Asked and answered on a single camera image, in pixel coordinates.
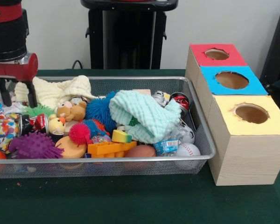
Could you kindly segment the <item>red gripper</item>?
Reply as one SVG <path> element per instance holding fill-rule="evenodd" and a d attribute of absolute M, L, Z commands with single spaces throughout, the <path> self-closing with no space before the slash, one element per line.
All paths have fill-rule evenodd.
<path fill-rule="evenodd" d="M 37 107 L 37 97 L 32 82 L 37 71 L 38 58 L 35 53 L 27 53 L 23 58 L 18 60 L 0 62 L 0 93 L 5 106 L 10 107 L 12 105 L 10 94 L 6 89 L 5 79 L 13 79 L 26 85 L 28 89 L 29 106 L 31 108 Z"/>

